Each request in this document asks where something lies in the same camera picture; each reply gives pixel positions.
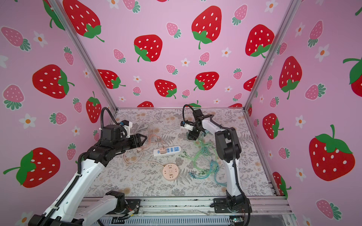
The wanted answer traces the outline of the pink plug adapter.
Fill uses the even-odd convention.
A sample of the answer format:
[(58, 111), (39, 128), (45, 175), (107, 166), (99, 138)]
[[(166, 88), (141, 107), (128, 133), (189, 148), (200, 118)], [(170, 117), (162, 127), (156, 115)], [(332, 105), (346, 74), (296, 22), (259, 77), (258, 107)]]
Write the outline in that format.
[(159, 153), (160, 153), (160, 154), (165, 154), (165, 153), (167, 153), (167, 149), (166, 149), (165, 147), (161, 147), (161, 148), (159, 149)]

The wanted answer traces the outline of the white blue power strip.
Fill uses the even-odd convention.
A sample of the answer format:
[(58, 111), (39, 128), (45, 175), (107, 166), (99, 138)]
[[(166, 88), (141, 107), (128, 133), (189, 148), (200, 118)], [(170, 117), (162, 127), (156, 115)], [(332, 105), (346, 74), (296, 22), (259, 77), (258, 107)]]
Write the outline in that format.
[(154, 157), (169, 156), (169, 155), (174, 155), (174, 154), (178, 154), (178, 153), (181, 152), (181, 147), (180, 146), (166, 147), (167, 153), (165, 153), (165, 154), (160, 154), (159, 149), (154, 149), (153, 150)]

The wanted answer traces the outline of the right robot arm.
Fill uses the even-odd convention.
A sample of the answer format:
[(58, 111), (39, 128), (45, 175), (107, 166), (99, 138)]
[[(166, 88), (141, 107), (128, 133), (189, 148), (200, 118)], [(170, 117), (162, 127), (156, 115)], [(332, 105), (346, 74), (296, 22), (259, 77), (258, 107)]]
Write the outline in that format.
[(214, 135), (217, 155), (226, 170), (226, 204), (231, 211), (245, 210), (250, 214), (252, 212), (250, 200), (239, 182), (239, 158), (242, 147), (235, 128), (218, 124), (213, 120), (214, 115), (205, 115), (200, 109), (195, 110), (189, 104), (183, 106), (182, 116), (180, 125), (188, 130), (188, 140), (197, 140), (201, 132), (208, 131)]

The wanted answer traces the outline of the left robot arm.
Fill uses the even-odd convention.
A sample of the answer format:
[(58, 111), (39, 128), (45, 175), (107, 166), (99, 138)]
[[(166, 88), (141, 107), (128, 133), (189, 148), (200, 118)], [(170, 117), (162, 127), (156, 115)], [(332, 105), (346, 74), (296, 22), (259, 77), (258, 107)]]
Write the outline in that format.
[(109, 162), (128, 150), (142, 147), (147, 136), (131, 134), (133, 124), (130, 121), (114, 121), (104, 125), (100, 121), (101, 134), (99, 141), (88, 151), (80, 154), (77, 162), (77, 172), (71, 182), (62, 191), (54, 203), (42, 215), (33, 215), (30, 226), (91, 226), (104, 215), (115, 212), (124, 213), (128, 218), (134, 214), (125, 199), (124, 193), (107, 192), (99, 201), (85, 211), (79, 211), (88, 189), (107, 167)]

